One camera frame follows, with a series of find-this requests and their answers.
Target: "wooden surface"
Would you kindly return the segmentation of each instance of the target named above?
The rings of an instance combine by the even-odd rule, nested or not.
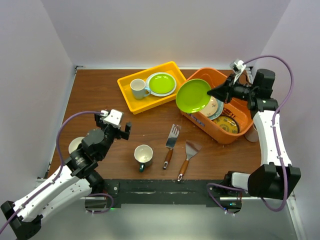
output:
[[[189,163],[183,179],[222,179],[228,171],[252,173],[260,166],[259,143],[251,143],[244,136],[228,145],[218,144],[209,135],[182,116],[175,101],[133,115],[118,87],[117,80],[139,70],[78,70],[64,119],[81,111],[116,109],[124,112],[122,126],[132,122],[129,141],[115,140],[106,158],[96,169],[105,179],[177,179],[186,158],[186,140],[200,143],[203,147]],[[182,70],[186,79],[195,70]],[[163,170],[168,149],[165,147],[172,124],[182,126],[167,170]],[[64,159],[68,157],[69,143],[76,137],[85,136],[96,128],[94,116],[83,115],[72,120],[63,130],[60,146]],[[153,164],[143,173],[134,158],[134,150],[141,144],[153,149]],[[59,167],[55,151],[49,176]]]

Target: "orange basket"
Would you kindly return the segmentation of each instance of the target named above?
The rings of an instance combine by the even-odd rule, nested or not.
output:
[[[211,88],[215,88],[223,84],[227,76],[213,68],[204,67],[196,71],[187,81],[191,79],[203,79],[210,84]],[[237,134],[223,130],[201,112],[181,113],[220,144],[234,142],[238,137],[244,135],[253,124],[247,102],[235,98],[230,103],[224,104],[222,115],[230,116],[238,123],[240,130]]]

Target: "spatula handle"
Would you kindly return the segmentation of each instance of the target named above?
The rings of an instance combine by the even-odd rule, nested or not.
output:
[[[189,164],[189,159],[184,160],[184,162],[180,168],[179,175],[178,175],[178,179],[177,179],[178,182],[180,182],[182,180],[183,176],[185,175],[187,168],[188,168],[188,164]]]
[[[164,163],[163,163],[163,169],[166,170],[167,169],[167,166],[168,164],[170,163],[170,160],[171,160],[171,157],[172,157],[172,153],[174,152],[174,150],[172,148],[169,149],[168,153],[166,154],[165,156],[165,160],[164,160]]]

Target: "lime green plate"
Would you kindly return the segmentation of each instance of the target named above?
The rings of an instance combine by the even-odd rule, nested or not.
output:
[[[148,77],[147,84],[152,92],[166,94],[175,88],[176,80],[166,72],[157,72]]]
[[[178,108],[191,114],[202,110],[210,101],[207,91],[211,89],[209,83],[202,79],[186,81],[176,94],[175,102]]]

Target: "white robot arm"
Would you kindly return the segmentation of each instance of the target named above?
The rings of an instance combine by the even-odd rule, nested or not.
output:
[[[90,130],[74,149],[69,149],[70,156],[64,161],[65,165],[60,166],[61,171],[59,168],[23,198],[1,205],[7,220],[11,219],[9,224],[18,240],[32,238],[43,223],[74,201],[89,194],[102,193],[105,182],[95,168],[107,155],[114,139],[129,139],[131,123],[127,123],[122,131],[122,117],[123,112],[114,109],[95,114],[98,128]]]
[[[234,190],[245,190],[251,196],[262,199],[287,198],[298,183],[301,172],[299,168],[292,167],[287,155],[279,125],[278,102],[271,98],[275,73],[267,69],[258,69],[253,84],[248,86],[237,81],[237,77],[246,67],[244,62],[236,60],[230,67],[236,74],[231,74],[222,85],[211,89],[207,94],[225,103],[229,103],[232,98],[247,101],[259,136],[261,166],[251,174],[229,171],[222,185],[227,189],[231,187]]]

